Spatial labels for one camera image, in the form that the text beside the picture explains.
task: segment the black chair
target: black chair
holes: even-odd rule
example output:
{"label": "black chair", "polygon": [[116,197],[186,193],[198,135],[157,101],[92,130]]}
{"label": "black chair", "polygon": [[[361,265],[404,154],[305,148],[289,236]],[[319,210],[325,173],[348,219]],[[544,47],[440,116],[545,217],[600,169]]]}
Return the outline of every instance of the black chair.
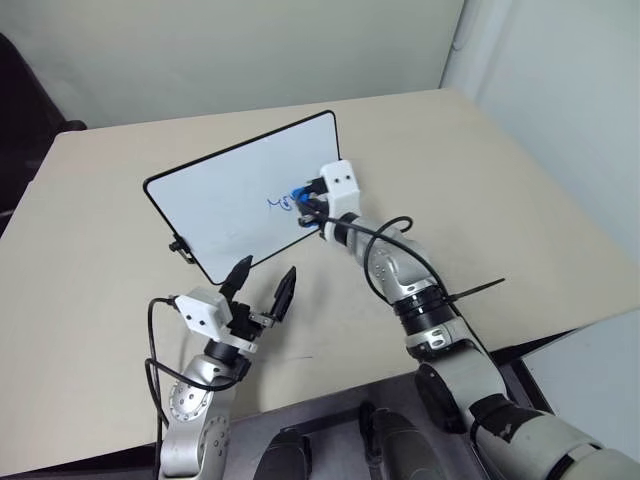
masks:
{"label": "black chair", "polygon": [[0,235],[53,139],[86,130],[66,121],[13,44],[0,33]]}

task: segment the gray floor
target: gray floor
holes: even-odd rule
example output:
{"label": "gray floor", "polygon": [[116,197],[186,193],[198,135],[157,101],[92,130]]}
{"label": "gray floor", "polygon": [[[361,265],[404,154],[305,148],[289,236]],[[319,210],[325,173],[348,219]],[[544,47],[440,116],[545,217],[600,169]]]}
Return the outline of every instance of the gray floor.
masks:
{"label": "gray floor", "polygon": [[[411,420],[431,442],[448,479],[487,478],[482,473],[465,436],[447,435],[437,430],[426,415],[416,393],[412,375],[403,375],[234,422],[224,479],[251,480],[262,453],[281,428],[356,408],[365,399],[369,399],[378,407],[390,408],[401,413]],[[311,480],[370,479],[356,421],[318,431],[311,434],[310,438],[313,452]],[[92,475],[41,474],[20,478],[150,480],[151,470]]]}

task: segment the metal bracket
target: metal bracket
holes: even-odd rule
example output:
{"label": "metal bracket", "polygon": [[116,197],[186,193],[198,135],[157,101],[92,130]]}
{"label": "metal bracket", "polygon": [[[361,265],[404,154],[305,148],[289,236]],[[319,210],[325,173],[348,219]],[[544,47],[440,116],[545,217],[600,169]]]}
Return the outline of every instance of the metal bracket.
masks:
{"label": "metal bracket", "polygon": [[196,263],[195,258],[193,258],[193,255],[191,254],[191,249],[184,238],[177,233],[173,234],[173,238],[175,238],[175,241],[169,244],[169,250],[172,252],[178,252],[184,261],[189,264]]}

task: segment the whiteboard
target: whiteboard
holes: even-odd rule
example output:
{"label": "whiteboard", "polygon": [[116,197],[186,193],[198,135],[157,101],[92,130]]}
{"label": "whiteboard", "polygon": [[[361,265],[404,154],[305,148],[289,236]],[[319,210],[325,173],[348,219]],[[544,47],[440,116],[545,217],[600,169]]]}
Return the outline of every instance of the whiteboard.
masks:
{"label": "whiteboard", "polygon": [[214,284],[247,255],[256,265],[313,233],[290,193],[340,159],[324,111],[155,175],[144,191]]}

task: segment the white wall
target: white wall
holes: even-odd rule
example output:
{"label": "white wall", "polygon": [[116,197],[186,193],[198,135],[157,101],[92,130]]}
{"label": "white wall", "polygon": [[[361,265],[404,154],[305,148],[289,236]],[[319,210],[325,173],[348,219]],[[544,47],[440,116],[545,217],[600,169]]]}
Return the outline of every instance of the white wall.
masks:
{"label": "white wall", "polygon": [[474,99],[640,259],[640,2],[472,3],[477,22],[443,84]]}
{"label": "white wall", "polygon": [[91,127],[437,88],[462,0],[3,0]]}

